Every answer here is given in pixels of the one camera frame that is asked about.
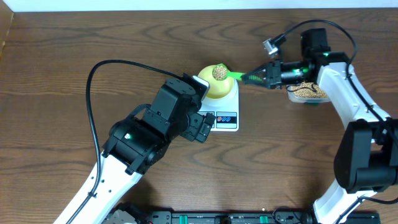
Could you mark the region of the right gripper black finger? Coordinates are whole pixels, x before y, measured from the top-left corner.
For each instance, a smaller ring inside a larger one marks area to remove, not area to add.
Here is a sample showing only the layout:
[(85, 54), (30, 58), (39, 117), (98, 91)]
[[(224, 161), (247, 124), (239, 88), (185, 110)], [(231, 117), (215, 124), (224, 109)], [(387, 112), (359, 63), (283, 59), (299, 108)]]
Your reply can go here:
[(254, 70), (247, 72), (245, 74), (245, 76), (248, 77), (248, 76), (254, 75), (257, 77), (264, 77), (267, 73), (268, 67), (269, 67), (269, 62), (264, 63), (264, 64), (260, 65), (259, 67), (255, 68)]
[(243, 75), (241, 77), (241, 80), (245, 85), (254, 85), (269, 88), (269, 84), (264, 77), (257, 77), (255, 75)]

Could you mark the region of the green plastic measuring scoop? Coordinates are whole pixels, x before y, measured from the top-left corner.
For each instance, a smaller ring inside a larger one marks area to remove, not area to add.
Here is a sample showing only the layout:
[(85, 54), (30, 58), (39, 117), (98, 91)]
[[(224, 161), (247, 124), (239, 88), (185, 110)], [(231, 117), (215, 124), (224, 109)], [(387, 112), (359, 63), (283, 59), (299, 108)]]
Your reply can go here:
[(227, 78), (233, 78), (235, 80), (242, 80), (244, 73), (241, 72), (231, 72), (228, 70), (227, 66), (223, 63), (216, 65), (212, 70), (212, 76), (215, 80), (222, 81)]

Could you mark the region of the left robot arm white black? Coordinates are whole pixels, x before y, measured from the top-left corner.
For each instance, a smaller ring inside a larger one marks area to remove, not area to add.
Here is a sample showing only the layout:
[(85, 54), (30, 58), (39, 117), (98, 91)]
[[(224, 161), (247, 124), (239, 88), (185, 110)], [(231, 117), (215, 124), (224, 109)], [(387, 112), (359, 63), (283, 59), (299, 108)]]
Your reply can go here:
[(56, 223), (102, 223), (120, 198), (163, 158), (172, 140), (181, 136), (205, 142), (215, 116), (200, 114), (210, 84), (197, 76), (170, 78), (151, 105), (140, 105), (109, 131), (101, 163)]

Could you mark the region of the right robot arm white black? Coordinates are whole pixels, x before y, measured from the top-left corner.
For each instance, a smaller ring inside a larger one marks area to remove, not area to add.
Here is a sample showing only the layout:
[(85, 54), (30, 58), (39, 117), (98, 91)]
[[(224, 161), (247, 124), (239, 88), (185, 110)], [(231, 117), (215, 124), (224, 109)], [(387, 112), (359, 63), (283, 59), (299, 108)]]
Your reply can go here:
[(325, 29), (300, 35), (301, 62), (275, 60), (242, 76), (267, 89), (313, 82), (332, 102), (345, 127), (333, 168), (335, 180), (312, 204), (304, 223), (344, 223), (363, 201), (397, 184), (397, 120), (359, 82), (344, 52), (334, 52)]

